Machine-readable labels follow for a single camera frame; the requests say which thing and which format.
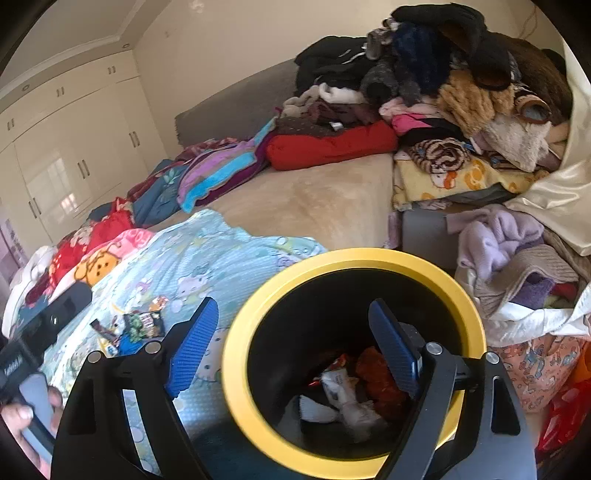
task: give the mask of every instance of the white satin fabric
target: white satin fabric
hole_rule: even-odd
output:
[[[533,215],[580,255],[591,254],[591,83],[564,44],[573,91],[570,135],[560,168],[505,205]]]

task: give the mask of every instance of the light blue blanket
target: light blue blanket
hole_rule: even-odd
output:
[[[232,321],[258,287],[289,265],[324,252],[310,238],[254,237],[231,228],[212,210],[157,233],[150,243],[119,264],[93,288],[92,304],[78,315],[47,351],[43,372],[67,396],[88,353],[109,348],[90,327],[98,319],[107,329],[124,313],[164,305],[165,330],[191,317],[213,297],[219,323],[191,387],[174,401],[190,437],[223,420],[228,409],[220,383],[222,347]],[[134,396],[125,393],[134,440],[144,467],[156,471]]]

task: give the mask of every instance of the purple towel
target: purple towel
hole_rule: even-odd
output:
[[[513,303],[523,305],[532,310],[544,307],[544,300],[554,288],[556,282],[551,278],[545,278],[539,273],[530,274],[517,295],[511,299]]]

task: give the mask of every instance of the clothing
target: clothing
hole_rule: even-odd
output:
[[[370,60],[377,60],[382,56],[383,46],[392,43],[392,30],[380,27],[368,33],[367,49],[365,56]]]
[[[582,257],[569,244],[564,242],[549,228],[544,229],[544,242],[552,246],[562,259],[568,263],[585,282],[591,282],[591,258]]]
[[[427,173],[458,170],[471,159],[463,143],[450,137],[414,144],[408,149],[408,154],[418,167]]]
[[[398,95],[398,81],[389,57],[379,60],[361,80],[361,93],[373,105],[383,105]]]
[[[552,124],[557,125],[570,118],[573,95],[564,75],[544,52],[527,40],[511,38],[500,33],[493,35],[515,57],[522,74],[521,81],[550,107]]]
[[[359,89],[361,79],[375,64],[365,56],[365,41],[366,37],[331,35],[305,48],[294,60],[299,66],[294,95],[320,83]]]
[[[480,281],[506,266],[520,245],[537,240],[544,227],[531,215],[519,214],[502,205],[452,213],[448,233],[460,233],[457,264],[473,268]]]
[[[324,100],[312,103],[304,117],[327,127],[331,122],[340,122],[344,127],[358,127],[380,120],[377,111],[367,103],[327,103]]]
[[[487,142],[509,162],[523,171],[534,171],[538,160],[548,154],[545,136],[550,122],[524,123],[514,116],[497,114],[484,127]]]
[[[495,184],[510,193],[526,192],[531,185],[548,175],[545,170],[527,173],[519,169],[496,170],[488,162],[472,157],[460,170],[428,174],[422,171],[403,150],[394,155],[394,195],[392,205],[404,210],[410,202],[449,197],[456,193],[477,192]]]
[[[450,49],[439,33],[402,23],[392,34],[392,53],[412,74],[424,95],[434,95],[449,75]]]
[[[335,131],[331,127],[316,125],[307,118],[286,116],[275,120],[275,133],[277,135],[309,135],[311,137],[335,137],[342,132]]]
[[[574,283],[557,283],[550,291],[552,295],[564,297],[567,300],[575,301],[577,299],[577,287]]]
[[[492,348],[513,382],[526,413],[542,411],[569,378],[581,342],[569,336],[544,335],[505,348]]]
[[[352,128],[337,137],[277,135],[269,142],[267,157],[276,170],[296,170],[393,152],[397,148],[394,131],[379,121],[367,127]]]
[[[435,27],[468,58],[475,83],[488,90],[504,90],[511,83],[506,47],[486,29],[484,16],[466,5],[413,5],[398,7],[394,20]]]
[[[367,103],[361,92],[350,88],[330,87],[326,83],[319,86],[320,98],[328,103]]]
[[[573,129],[570,132],[568,148],[558,171],[535,185],[527,194],[508,202],[507,206],[513,210],[530,213],[559,234],[578,254],[589,255],[591,254],[591,218],[589,216],[589,205],[591,205],[591,169],[589,168],[591,95],[589,89],[591,86],[573,52],[566,43],[563,45],[569,70],[569,83],[574,97],[574,108],[570,119]]]
[[[519,118],[531,124],[544,124],[550,120],[552,116],[550,107],[527,85],[514,83],[513,90],[515,91],[515,110]]]
[[[100,222],[87,220],[76,232],[65,237],[57,247],[57,253],[49,266],[49,281],[52,289],[86,253],[100,244],[113,240],[125,230],[134,227],[132,204],[124,199],[116,198],[111,212]]]
[[[466,144],[467,140],[462,134],[462,131],[453,123],[444,118],[423,118],[420,123],[416,120],[418,115],[406,114],[397,115],[392,119],[392,127],[397,135],[400,135],[400,144],[405,147],[412,147],[424,140],[443,140],[445,138],[454,138],[461,144]]]
[[[480,300],[474,295],[477,273],[472,268],[458,267],[455,280],[466,290],[480,311]],[[573,309],[546,308],[532,310],[508,302],[486,318],[482,313],[486,342],[490,346],[509,346],[527,342],[546,333],[577,336],[590,341],[591,332],[585,317],[591,313],[591,284],[583,289]]]
[[[177,201],[190,213],[195,206],[207,205],[250,180],[267,166],[265,149],[275,135],[272,118],[249,141],[215,152],[185,171],[178,187]]]
[[[480,132],[496,113],[510,114],[515,91],[507,88],[491,92],[478,87],[468,70],[452,70],[447,83],[439,89],[437,106],[447,112],[465,136]]]
[[[218,148],[226,147],[228,145],[232,145],[237,142],[238,142],[238,139],[232,138],[232,137],[222,138],[221,140],[214,140],[214,139],[206,140],[205,142],[194,144],[194,145],[191,145],[190,147],[185,148],[179,155],[177,155],[175,160],[176,161],[192,160],[207,150],[216,150]]]
[[[490,280],[486,278],[476,280],[474,295],[480,300],[480,310],[484,316],[490,317],[515,297],[526,279],[534,273],[554,281],[550,285],[543,285],[546,287],[546,291],[538,302],[542,305],[545,295],[550,292],[555,282],[565,283],[579,279],[576,272],[549,245],[526,248],[517,252],[507,265]]]
[[[528,275],[520,290],[510,300],[532,310],[542,309],[546,298],[555,285],[552,278],[545,278],[537,273],[532,273]]]
[[[320,97],[318,85],[313,85],[299,97],[288,98],[283,102],[283,110],[280,117],[294,116],[301,117],[308,111],[308,108]]]
[[[420,102],[412,106],[406,106],[402,97],[396,97],[379,108],[379,114],[387,122],[391,122],[395,115],[403,113],[419,113],[424,115],[422,118],[442,118],[441,112],[437,108],[437,101],[428,95],[423,95]]]

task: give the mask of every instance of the yellow bin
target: yellow bin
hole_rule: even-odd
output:
[[[340,448],[334,438],[320,436],[307,439],[303,449],[276,430],[286,405],[311,374],[343,352],[375,344],[367,310],[376,298],[384,299],[399,321],[412,323],[426,341],[473,358],[486,351],[470,298],[454,279],[421,258],[352,248],[287,268],[244,304],[222,360],[223,389],[234,420],[276,462],[332,480],[373,478],[384,463],[392,446],[388,443]],[[461,408],[462,393],[456,393],[439,445],[455,433]]]

